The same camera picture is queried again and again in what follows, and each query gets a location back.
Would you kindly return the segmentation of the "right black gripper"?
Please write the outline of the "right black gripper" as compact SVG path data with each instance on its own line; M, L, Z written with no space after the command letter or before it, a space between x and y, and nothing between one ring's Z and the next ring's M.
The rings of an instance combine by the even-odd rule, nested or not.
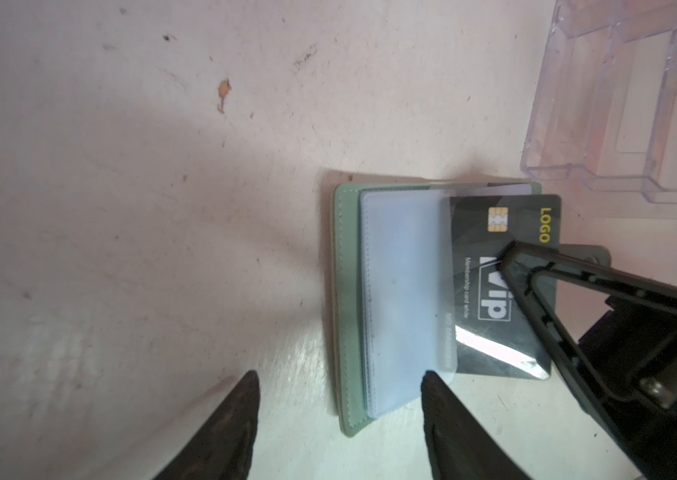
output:
M647 479L677 479L677 287L517 242L500 272L580 404Z

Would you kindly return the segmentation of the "clear acrylic card holder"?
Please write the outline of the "clear acrylic card holder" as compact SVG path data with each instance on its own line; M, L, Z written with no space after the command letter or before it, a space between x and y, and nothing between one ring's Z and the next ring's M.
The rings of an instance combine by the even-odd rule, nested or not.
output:
M521 167L584 216L677 219L677 1L557 3Z

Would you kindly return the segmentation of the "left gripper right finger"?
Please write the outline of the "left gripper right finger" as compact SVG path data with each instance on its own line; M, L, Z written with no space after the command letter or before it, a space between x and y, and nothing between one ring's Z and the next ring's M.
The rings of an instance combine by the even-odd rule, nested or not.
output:
M435 479L530 479L437 372L425 374L421 390L425 439Z

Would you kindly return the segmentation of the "mint green card wallet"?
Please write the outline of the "mint green card wallet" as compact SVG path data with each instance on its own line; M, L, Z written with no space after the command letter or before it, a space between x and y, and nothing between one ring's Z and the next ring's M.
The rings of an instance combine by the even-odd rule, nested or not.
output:
M350 184L332 198L338 416L346 436L460 374L451 199L547 195L536 183Z

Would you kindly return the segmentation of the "black VIP card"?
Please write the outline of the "black VIP card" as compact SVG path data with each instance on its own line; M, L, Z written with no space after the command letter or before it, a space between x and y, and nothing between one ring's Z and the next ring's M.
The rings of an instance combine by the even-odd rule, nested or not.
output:
M451 199L458 373L550 378L550 356L499 266L516 242L559 247L561 213L554 194Z

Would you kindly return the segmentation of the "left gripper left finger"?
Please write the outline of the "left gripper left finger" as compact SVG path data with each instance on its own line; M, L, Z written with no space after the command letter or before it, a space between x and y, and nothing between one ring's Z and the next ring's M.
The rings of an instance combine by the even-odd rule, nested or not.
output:
M250 370L156 480L246 480L258 433L260 379Z

